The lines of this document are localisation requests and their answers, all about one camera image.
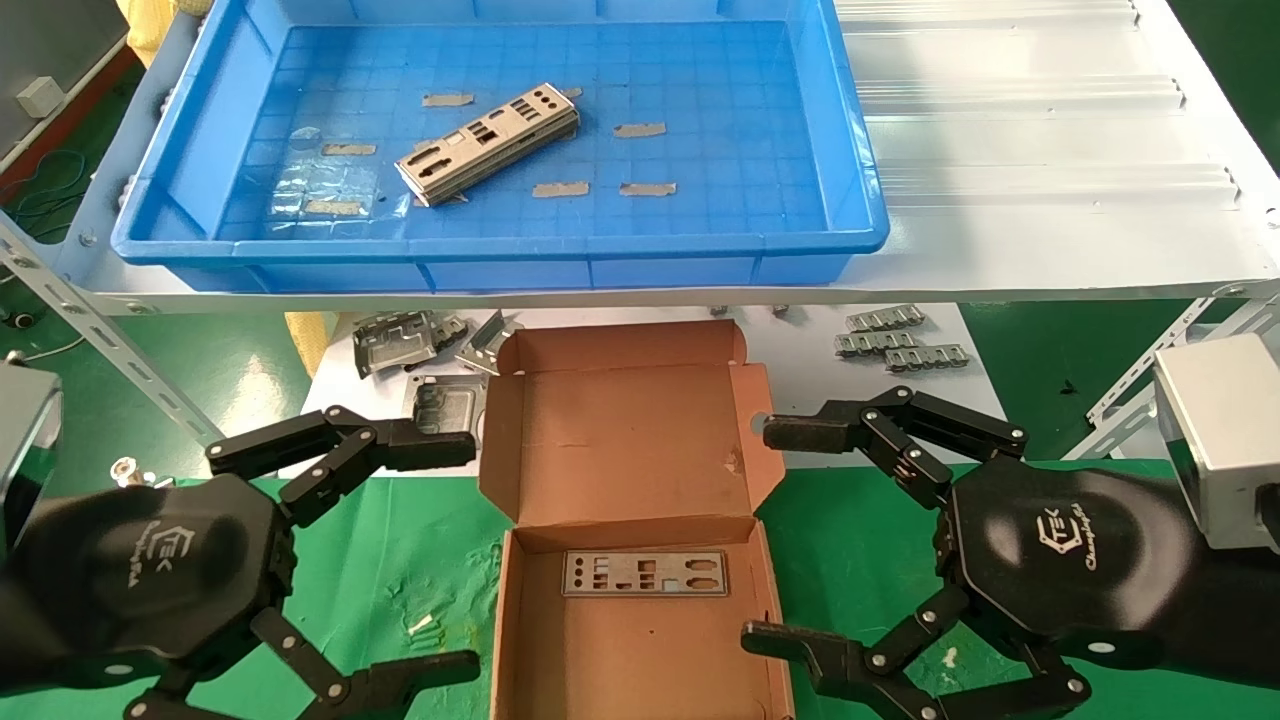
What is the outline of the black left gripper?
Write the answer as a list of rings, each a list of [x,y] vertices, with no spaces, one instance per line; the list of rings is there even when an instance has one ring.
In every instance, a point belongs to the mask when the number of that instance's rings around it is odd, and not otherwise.
[[[228,719],[192,689],[266,646],[311,691],[300,719],[403,719],[424,691],[474,682],[471,650],[374,664],[342,675],[282,614],[310,527],[380,469],[462,468],[467,430],[426,433],[411,418],[369,420],[343,406],[218,441],[211,470],[244,480],[310,461],[279,493],[234,477],[42,500],[3,562],[6,693],[102,689],[160,676],[127,719]]]

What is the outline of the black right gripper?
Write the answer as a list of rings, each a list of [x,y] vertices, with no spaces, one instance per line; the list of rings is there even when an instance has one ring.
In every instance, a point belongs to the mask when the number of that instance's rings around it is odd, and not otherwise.
[[[1170,480],[993,460],[1023,459],[1024,429],[906,386],[769,415],[763,442],[863,454],[922,507],[943,509],[940,569],[968,592],[945,585],[872,646],[744,624],[746,652],[804,665],[819,696],[882,719],[1061,719],[1092,688],[1060,655],[1277,687],[1277,555],[1212,548]],[[925,445],[986,464],[952,486]],[[908,667],[963,619],[1029,675],[937,697],[918,687]]]

